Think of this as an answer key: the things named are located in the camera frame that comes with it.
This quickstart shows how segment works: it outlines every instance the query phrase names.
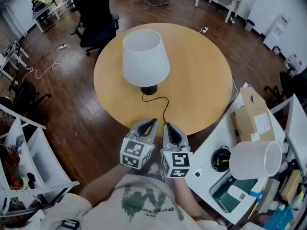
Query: white lamp shade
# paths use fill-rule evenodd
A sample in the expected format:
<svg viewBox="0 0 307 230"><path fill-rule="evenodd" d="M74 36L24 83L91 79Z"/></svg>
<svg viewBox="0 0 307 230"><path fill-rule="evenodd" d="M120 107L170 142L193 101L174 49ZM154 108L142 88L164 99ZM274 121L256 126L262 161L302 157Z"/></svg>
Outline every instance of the white lamp shade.
<svg viewBox="0 0 307 230"><path fill-rule="evenodd" d="M243 141L231 151L229 169L237 180L274 176L282 163L276 141Z"/></svg>
<svg viewBox="0 0 307 230"><path fill-rule="evenodd" d="M136 30L123 41L123 74L131 84L150 87L169 73L169 61L162 37L153 30Z"/></svg>

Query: power strip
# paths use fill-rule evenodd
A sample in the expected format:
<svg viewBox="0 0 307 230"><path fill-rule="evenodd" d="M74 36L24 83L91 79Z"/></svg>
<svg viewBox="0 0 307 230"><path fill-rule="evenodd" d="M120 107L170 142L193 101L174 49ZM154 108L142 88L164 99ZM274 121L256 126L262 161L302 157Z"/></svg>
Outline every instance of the power strip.
<svg viewBox="0 0 307 230"><path fill-rule="evenodd" d="M63 44L62 46L59 47L59 50L62 50L64 48L67 48L68 47L68 44Z"/></svg>
<svg viewBox="0 0 307 230"><path fill-rule="evenodd" d="M208 30L209 30L209 28L204 26L202 28L201 32L205 34Z"/></svg>

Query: white lampshade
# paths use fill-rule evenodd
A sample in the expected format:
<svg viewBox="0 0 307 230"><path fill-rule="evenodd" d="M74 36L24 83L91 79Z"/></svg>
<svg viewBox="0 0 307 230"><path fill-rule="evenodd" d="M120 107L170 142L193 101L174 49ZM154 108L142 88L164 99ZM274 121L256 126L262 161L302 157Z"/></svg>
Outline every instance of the white lampshade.
<svg viewBox="0 0 307 230"><path fill-rule="evenodd" d="M161 83L169 73L169 62L158 32L137 30L123 41L123 74L131 84L150 87Z"/></svg>

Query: electrical outlet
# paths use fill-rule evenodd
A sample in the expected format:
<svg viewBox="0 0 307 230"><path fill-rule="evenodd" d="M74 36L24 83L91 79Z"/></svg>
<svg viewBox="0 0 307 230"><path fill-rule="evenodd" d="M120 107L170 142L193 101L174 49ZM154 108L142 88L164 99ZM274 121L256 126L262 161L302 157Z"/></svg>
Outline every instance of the electrical outlet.
<svg viewBox="0 0 307 230"><path fill-rule="evenodd" d="M209 28L208 28L208 27L203 26L203 28L202 28L202 31L201 31L201 32L205 34L205 33L206 33L208 30L209 30Z"/></svg>

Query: table lamp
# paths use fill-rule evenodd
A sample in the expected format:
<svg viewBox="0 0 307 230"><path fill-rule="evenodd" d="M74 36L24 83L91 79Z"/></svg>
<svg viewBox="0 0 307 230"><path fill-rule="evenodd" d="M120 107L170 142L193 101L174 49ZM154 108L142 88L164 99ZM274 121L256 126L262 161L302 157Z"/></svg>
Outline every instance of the table lamp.
<svg viewBox="0 0 307 230"><path fill-rule="evenodd" d="M243 141L230 152L227 146L218 149L211 158L217 172L230 173L237 180L274 176L282 163L282 150L276 141Z"/></svg>
<svg viewBox="0 0 307 230"><path fill-rule="evenodd" d="M136 30L123 40L124 78L146 95L156 93L169 73L169 61L162 37L153 30Z"/></svg>

